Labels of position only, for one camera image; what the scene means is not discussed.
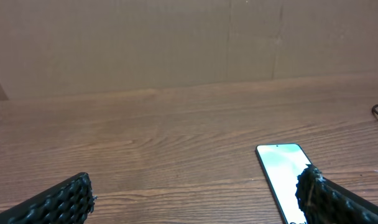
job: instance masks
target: wood grain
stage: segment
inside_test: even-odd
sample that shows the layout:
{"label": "wood grain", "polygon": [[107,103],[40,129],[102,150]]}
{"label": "wood grain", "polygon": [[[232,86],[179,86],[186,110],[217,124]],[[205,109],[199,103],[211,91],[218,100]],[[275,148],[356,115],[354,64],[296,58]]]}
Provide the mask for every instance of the wood grain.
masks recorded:
{"label": "wood grain", "polygon": [[86,223],[281,223],[255,157],[295,142],[378,205],[378,74],[0,101],[0,211],[85,171]]}

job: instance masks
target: wooden table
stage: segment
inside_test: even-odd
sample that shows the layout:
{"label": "wooden table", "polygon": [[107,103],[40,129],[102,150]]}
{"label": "wooden table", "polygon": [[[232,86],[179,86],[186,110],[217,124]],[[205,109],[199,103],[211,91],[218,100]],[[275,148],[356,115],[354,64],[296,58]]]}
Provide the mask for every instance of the wooden table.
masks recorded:
{"label": "wooden table", "polygon": [[90,223],[281,223],[254,154],[295,142],[378,205],[378,74],[0,101],[0,211],[84,171]]}

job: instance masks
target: white screen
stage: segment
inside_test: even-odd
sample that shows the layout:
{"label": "white screen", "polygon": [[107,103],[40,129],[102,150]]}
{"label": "white screen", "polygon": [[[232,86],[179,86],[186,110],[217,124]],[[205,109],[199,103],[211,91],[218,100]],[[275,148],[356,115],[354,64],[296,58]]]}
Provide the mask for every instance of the white screen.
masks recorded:
{"label": "white screen", "polygon": [[295,196],[298,175],[311,164],[297,144],[257,146],[261,161],[288,223],[306,223]]}

